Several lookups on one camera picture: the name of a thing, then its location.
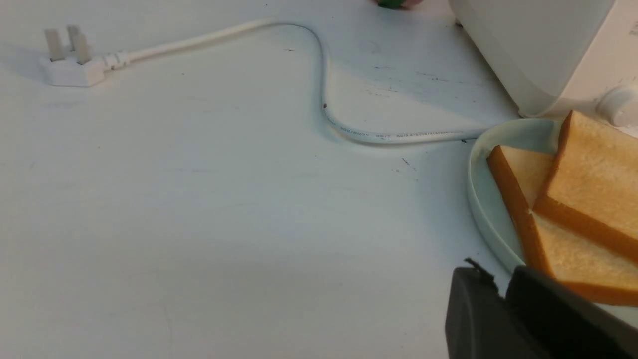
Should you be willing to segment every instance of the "white power cord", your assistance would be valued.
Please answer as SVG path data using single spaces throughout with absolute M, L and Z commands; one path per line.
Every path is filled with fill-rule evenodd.
M 70 26 L 68 30 L 71 38 L 71 49 L 66 51 L 67 56 L 64 56 L 65 51 L 62 49 L 57 32 L 53 35 L 52 32 L 54 32 L 54 30 L 47 30 L 47 43 L 51 53 L 51 58 L 42 59 L 40 64 L 44 69 L 47 82 L 51 85 L 87 87 L 103 80 L 105 72 L 122 68 L 132 61 L 138 61 L 148 57 L 187 49 L 203 43 L 220 40 L 231 35 L 280 25 L 297 26 L 306 29 L 314 35 L 315 39 L 319 43 L 323 65 L 321 76 L 322 110 L 332 127 L 338 132 L 341 132 L 343 135 L 361 142 L 398 144 L 472 139 L 478 137 L 482 132 L 487 130 L 486 128 L 479 128 L 471 130 L 441 130 L 389 134 L 370 132 L 346 125 L 335 117 L 330 106 L 332 102 L 329 101 L 328 84 L 331 60 L 326 42 L 322 40 L 319 33 L 312 27 L 292 21 L 278 21 L 271 19 L 256 20 L 187 40 L 165 43 L 163 45 L 149 47 L 148 49 L 142 49 L 130 53 L 120 51 L 115 54 L 100 56 L 97 59 L 91 58 L 90 48 L 86 45 L 84 35 L 79 32 L 77 27 Z

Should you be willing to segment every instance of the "toast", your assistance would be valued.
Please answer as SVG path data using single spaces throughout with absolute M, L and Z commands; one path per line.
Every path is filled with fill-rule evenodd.
M 638 140 L 570 112 L 534 212 L 638 263 Z
M 638 266 L 532 212 L 552 155 L 497 146 L 487 163 L 530 266 L 593 302 L 638 306 Z

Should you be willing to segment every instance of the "white appliance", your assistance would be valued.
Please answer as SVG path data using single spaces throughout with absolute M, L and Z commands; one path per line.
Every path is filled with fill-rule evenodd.
M 524 117 L 638 125 L 638 0 L 449 0 Z

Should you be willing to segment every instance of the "plate rim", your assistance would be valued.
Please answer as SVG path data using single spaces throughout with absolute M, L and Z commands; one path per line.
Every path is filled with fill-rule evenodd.
M 503 237 L 501 236 L 501 234 L 494 228 L 494 224 L 492 223 L 492 221 L 490 221 L 485 213 L 485 209 L 483 207 L 483 205 L 481 205 L 481 202 L 479 201 L 479 197 L 477 196 L 477 191 L 476 188 L 474 187 L 474 178 L 472 177 L 472 172 L 473 169 L 475 168 L 475 166 L 473 165 L 473 159 L 475 157 L 478 157 L 480 155 L 480 150 L 482 148 L 485 148 L 485 143 L 487 142 L 487 139 L 490 139 L 493 137 L 494 133 L 496 132 L 506 132 L 508 128 L 519 128 L 522 126 L 523 123 L 538 123 L 538 122 L 542 122 L 542 123 L 551 123 L 553 126 L 556 126 L 556 123 L 559 121 L 556 121 L 554 119 L 549 119 L 549 118 L 521 118 L 521 119 L 513 119 L 504 123 L 501 123 L 499 125 L 496 125 L 490 129 L 488 129 L 487 131 L 485 131 L 484 133 L 482 133 L 477 139 L 476 141 L 473 143 L 472 148 L 470 150 L 470 155 L 468 156 L 468 200 L 470 202 L 470 207 L 471 207 L 471 213 L 472 213 L 472 217 L 474 219 L 475 224 L 478 227 L 478 231 L 481 234 L 481 237 L 483 237 L 483 241 L 487 244 L 487 246 L 492 250 L 492 252 L 494 253 L 494 255 L 498 258 L 498 260 L 510 271 L 513 272 L 514 268 L 517 265 L 527 265 L 525 263 L 525 260 L 517 255 L 513 250 L 512 247 L 510 245 L 508 245 L 505 240 L 503 239 Z M 479 215 L 482 217 L 480 219 L 477 219 L 477 213 L 476 211 L 478 211 Z M 486 225 L 487 229 L 489 229 L 489 233 L 484 233 L 485 230 L 485 226 L 482 226 L 479 224 L 479 220 L 482 220 L 483 224 Z M 488 240 L 487 237 L 490 236 L 491 238 L 494 238 L 500 245 L 501 248 L 494 248 L 492 246 L 492 241 Z M 505 258 L 501 258 L 501 256 L 499 256 L 498 252 L 501 251 L 505 251 L 509 256 L 510 259 L 506 260 Z

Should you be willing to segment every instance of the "appliance knob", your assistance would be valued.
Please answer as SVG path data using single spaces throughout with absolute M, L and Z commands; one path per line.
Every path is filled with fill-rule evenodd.
M 638 87 L 616 87 L 603 96 L 596 112 L 614 126 L 638 125 Z

